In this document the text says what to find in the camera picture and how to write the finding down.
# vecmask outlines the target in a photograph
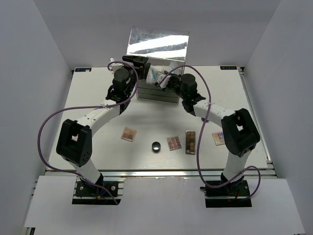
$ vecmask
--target brown makeup palette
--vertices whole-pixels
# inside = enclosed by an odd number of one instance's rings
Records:
[[[121,139],[133,142],[133,140],[136,136],[136,133],[137,133],[136,130],[132,130],[132,129],[125,127],[123,134],[121,136]]]
[[[178,136],[168,137],[166,138],[166,140],[167,140],[168,147],[170,148],[170,151],[181,148],[181,143],[180,143]]]
[[[186,154],[196,154],[196,132],[186,131]]]

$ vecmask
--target box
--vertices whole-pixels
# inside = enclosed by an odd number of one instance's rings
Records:
[[[149,58],[151,68],[147,80],[140,80],[137,98],[177,103],[179,97],[171,90],[157,88],[155,79],[158,70],[169,72],[185,64],[189,32],[152,29],[133,26],[129,37],[127,55]],[[183,74],[184,69],[175,71]]]

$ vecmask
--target black label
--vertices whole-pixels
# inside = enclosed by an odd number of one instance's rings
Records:
[[[220,66],[221,70],[237,70],[236,66]]]
[[[90,72],[91,68],[76,68],[75,72]]]

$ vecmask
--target tabletop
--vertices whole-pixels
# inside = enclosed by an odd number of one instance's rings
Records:
[[[204,76],[212,94],[212,102],[239,110],[250,111],[245,91],[237,70],[220,70],[218,66],[195,67]],[[199,76],[190,68],[185,73],[196,77],[198,92],[208,97],[206,88]],[[89,72],[75,72],[68,93],[66,107],[100,105],[104,101],[113,75],[107,68],[92,68]],[[91,110],[73,110],[63,113],[61,123],[66,119],[78,119]],[[92,139],[92,161],[100,170],[157,170],[157,169],[196,169],[196,155],[185,154],[185,131],[196,132],[196,142],[202,121],[183,109],[179,104],[137,99],[130,102],[122,115],[104,125]],[[125,127],[137,131],[133,142],[121,139]],[[61,125],[50,153],[49,162],[61,169],[73,169],[56,153],[56,145]],[[200,147],[202,169],[223,169],[226,165],[228,150],[225,145],[215,145],[212,133],[222,129],[214,123],[205,126]],[[179,136],[182,149],[170,151],[166,138]],[[161,144],[161,150],[154,153],[153,142]],[[247,164],[267,168],[266,152],[258,143],[248,158]]]

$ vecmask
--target white platform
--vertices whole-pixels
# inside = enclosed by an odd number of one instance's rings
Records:
[[[205,208],[200,179],[128,178],[118,206],[72,205],[76,177],[40,176],[25,227],[36,235],[304,233],[284,179],[262,180],[251,208]],[[248,180],[254,190],[257,180]]]
[[[250,111],[238,71],[223,71],[219,67],[211,66],[195,68],[205,77],[212,93],[212,102],[233,110],[246,108]],[[195,75],[199,93],[208,97],[203,82],[195,72],[186,68],[185,73]],[[112,84],[112,78],[113,75],[107,68],[75,72],[66,107],[100,105]],[[67,118],[75,120],[90,111],[67,111],[63,114],[62,122]],[[194,130],[198,136],[201,124],[201,119],[186,113],[181,103],[176,105],[137,100],[134,97],[121,116],[110,121],[94,135],[92,161],[101,170],[196,169],[196,156],[186,155],[184,144],[183,149],[169,151],[166,138],[178,135],[184,143],[185,131]],[[121,139],[125,127],[137,130],[134,142]],[[200,148],[200,163],[203,169],[223,169],[226,165],[226,146],[216,146],[212,138],[212,133],[218,131],[221,131],[221,128],[217,125],[206,125]],[[50,154],[50,164],[62,169],[72,169],[72,166],[56,153],[59,132],[60,129]],[[161,143],[161,151],[157,154],[151,150],[151,144],[155,141]],[[260,143],[251,153],[246,165],[267,168],[266,154]]]

